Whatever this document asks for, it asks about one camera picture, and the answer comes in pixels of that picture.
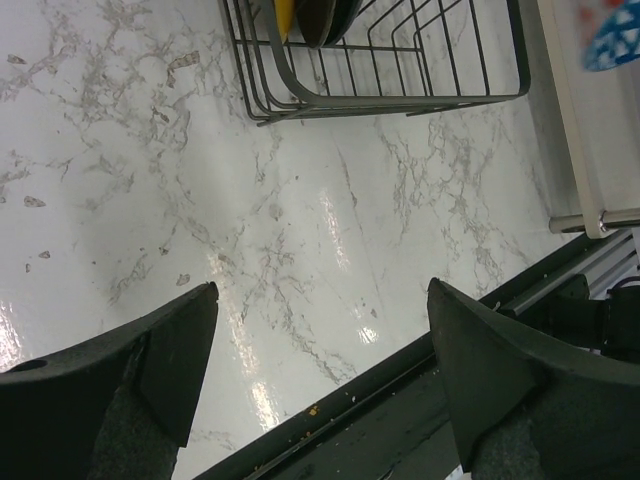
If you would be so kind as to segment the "yellow plate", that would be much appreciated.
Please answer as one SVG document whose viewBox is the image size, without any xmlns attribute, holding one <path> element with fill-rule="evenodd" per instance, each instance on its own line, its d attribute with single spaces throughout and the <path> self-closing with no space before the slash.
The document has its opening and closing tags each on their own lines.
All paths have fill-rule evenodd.
<svg viewBox="0 0 640 480">
<path fill-rule="evenodd" d="M 276 23 L 282 43 L 288 39 L 295 17 L 295 0 L 274 0 Z"/>
</svg>

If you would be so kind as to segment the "red floral plate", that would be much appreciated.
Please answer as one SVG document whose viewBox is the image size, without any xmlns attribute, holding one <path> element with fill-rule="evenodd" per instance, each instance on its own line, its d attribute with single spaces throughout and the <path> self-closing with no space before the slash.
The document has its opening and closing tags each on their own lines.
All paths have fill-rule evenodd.
<svg viewBox="0 0 640 480">
<path fill-rule="evenodd" d="M 295 15 L 300 33 L 311 49 L 322 47 L 329 35 L 337 6 L 336 0 L 298 0 Z"/>
</svg>

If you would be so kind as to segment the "blue patterned bowl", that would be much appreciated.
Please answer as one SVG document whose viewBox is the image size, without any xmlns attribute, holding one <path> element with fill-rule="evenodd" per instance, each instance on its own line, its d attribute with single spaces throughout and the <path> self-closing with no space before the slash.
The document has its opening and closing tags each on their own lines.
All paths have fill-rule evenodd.
<svg viewBox="0 0 640 480">
<path fill-rule="evenodd" d="M 639 58 L 639 0 L 578 1 L 582 66 L 606 71 Z"/>
</svg>

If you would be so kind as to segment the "black plate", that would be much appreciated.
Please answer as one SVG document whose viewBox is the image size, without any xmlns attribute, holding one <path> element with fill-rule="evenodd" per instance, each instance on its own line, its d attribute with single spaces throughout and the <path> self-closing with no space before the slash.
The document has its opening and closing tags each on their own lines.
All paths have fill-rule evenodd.
<svg viewBox="0 0 640 480">
<path fill-rule="evenodd" d="M 363 0 L 337 0 L 331 28 L 324 46 L 333 46 L 340 41 L 361 9 Z"/>
</svg>

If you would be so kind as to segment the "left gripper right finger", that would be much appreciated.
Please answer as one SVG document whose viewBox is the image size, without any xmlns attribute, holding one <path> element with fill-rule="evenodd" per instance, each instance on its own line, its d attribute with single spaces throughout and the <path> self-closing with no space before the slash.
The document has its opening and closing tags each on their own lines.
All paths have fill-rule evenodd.
<svg viewBox="0 0 640 480">
<path fill-rule="evenodd" d="M 464 472 L 638 478 L 638 361 L 566 343 L 437 278 L 427 310 Z"/>
</svg>

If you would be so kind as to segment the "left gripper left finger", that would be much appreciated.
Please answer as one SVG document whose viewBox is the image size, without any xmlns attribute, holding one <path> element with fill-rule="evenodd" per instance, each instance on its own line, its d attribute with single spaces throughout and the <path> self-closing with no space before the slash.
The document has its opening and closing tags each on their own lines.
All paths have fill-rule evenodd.
<svg viewBox="0 0 640 480">
<path fill-rule="evenodd" d="M 1 375 L 4 479 L 169 479 L 188 444 L 219 292 L 153 312 Z"/>
</svg>

